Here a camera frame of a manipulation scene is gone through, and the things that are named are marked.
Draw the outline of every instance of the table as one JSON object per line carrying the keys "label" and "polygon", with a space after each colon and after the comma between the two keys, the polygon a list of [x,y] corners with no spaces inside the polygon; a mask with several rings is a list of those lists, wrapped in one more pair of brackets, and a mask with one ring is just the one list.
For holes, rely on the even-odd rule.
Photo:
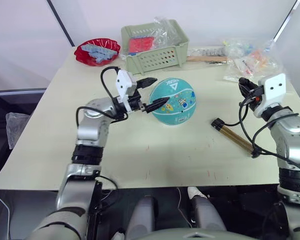
{"label": "table", "polygon": [[[1,170],[0,189],[59,189],[75,148],[77,107],[107,96],[100,82],[103,67],[77,62],[74,50],[48,86]],[[112,65],[122,67],[124,62],[117,59]],[[188,81],[196,92],[195,113],[178,126],[164,125],[152,113],[140,111],[131,113],[127,121],[112,124],[101,174],[117,181],[120,188],[278,183],[275,157],[252,159],[210,125],[217,117],[227,123],[238,121],[239,102],[243,97],[236,83],[222,80],[226,67],[186,67],[146,73],[144,77],[156,77],[160,81],[169,77]],[[115,94],[115,71],[107,71],[104,79]],[[148,101],[153,88],[140,90],[143,101]],[[282,105],[300,113],[300,98],[290,83],[287,92]],[[251,135],[264,124],[251,111],[245,120]],[[239,126],[232,130],[244,136]],[[256,142],[270,151],[276,150],[268,130]],[[104,188],[111,187],[109,182],[104,182]]]}

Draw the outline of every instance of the black pole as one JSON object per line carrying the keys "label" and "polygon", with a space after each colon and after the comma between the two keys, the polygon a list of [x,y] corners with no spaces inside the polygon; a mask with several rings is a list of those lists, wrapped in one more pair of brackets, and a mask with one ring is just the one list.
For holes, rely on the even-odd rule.
{"label": "black pole", "polygon": [[299,5],[299,0],[295,0],[294,4],[292,5],[290,11],[288,12],[287,16],[285,17],[283,23],[281,24],[281,26],[279,27],[279,30],[276,32],[276,34],[274,35],[273,39],[274,42],[276,42],[278,40],[278,38],[280,37],[281,33],[283,32],[283,30],[285,29],[286,25],[288,24],[288,22],[290,21],[291,15],[293,13],[293,11],[295,11]]}
{"label": "black pole", "polygon": [[66,29],[65,25],[64,25],[63,22],[61,21],[61,18],[59,17],[59,15],[58,15],[58,13],[57,13],[57,11],[56,11],[56,9],[55,9],[55,6],[52,4],[51,0],[46,0],[46,2],[49,4],[49,6],[50,6],[50,8],[51,8],[51,10],[52,10],[52,12],[53,12],[53,14],[54,14],[56,20],[58,21],[60,27],[62,28],[62,30],[63,30],[63,32],[64,32],[66,38],[67,38],[68,41],[69,41],[69,43],[71,44],[72,47],[74,47],[75,44],[74,44],[74,42],[72,41],[72,39],[71,39],[69,33],[67,32],[67,29]]}
{"label": "black pole", "polygon": [[20,114],[29,114],[18,105],[12,105],[1,97],[0,97],[0,108],[6,111],[7,113],[12,112],[12,113],[20,113]]}

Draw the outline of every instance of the wooden stick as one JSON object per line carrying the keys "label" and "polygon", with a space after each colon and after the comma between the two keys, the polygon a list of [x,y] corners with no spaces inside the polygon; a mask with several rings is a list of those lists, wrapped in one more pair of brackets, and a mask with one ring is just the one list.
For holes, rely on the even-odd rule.
{"label": "wooden stick", "polygon": [[231,131],[226,126],[222,126],[222,128],[219,131],[223,135],[227,136],[229,139],[234,141],[236,144],[238,144],[240,147],[247,150],[250,154],[254,151],[254,148],[252,147],[252,144],[246,140],[244,140],[242,137]]}
{"label": "wooden stick", "polygon": [[187,56],[189,62],[226,62],[226,56]]}

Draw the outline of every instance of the plastic basket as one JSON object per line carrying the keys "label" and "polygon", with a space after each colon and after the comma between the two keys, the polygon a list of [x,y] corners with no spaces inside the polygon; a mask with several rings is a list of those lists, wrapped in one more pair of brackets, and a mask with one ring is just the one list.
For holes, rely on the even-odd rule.
{"label": "plastic basket", "polygon": [[[162,69],[170,66],[182,66],[187,60],[189,39],[176,20],[169,20],[174,26],[182,42],[179,45],[160,49],[143,51],[126,57],[126,69],[132,74],[144,74],[145,72]],[[129,39],[138,36],[146,36],[155,30],[156,24],[147,23],[141,25],[124,26],[121,28],[122,47],[126,53],[129,51]]]}

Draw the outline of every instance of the red bowl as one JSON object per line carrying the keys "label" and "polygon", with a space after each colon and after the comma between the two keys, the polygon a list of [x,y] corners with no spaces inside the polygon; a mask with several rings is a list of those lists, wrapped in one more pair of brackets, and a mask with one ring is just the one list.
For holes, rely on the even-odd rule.
{"label": "red bowl", "polygon": [[[103,60],[100,63],[96,62],[96,59],[92,56],[89,56],[89,53],[87,51],[83,51],[81,49],[82,45],[86,44],[93,44],[97,45],[100,47],[104,47],[106,49],[111,49],[117,52],[116,55],[114,55],[111,59],[108,60]],[[96,38],[96,39],[91,39],[89,41],[85,41],[82,43],[80,46],[78,46],[74,52],[74,55],[76,56],[75,59],[83,64],[89,65],[89,66],[98,66],[101,67],[103,65],[111,63],[113,60],[115,60],[118,57],[119,51],[120,51],[120,45],[109,38]]]}

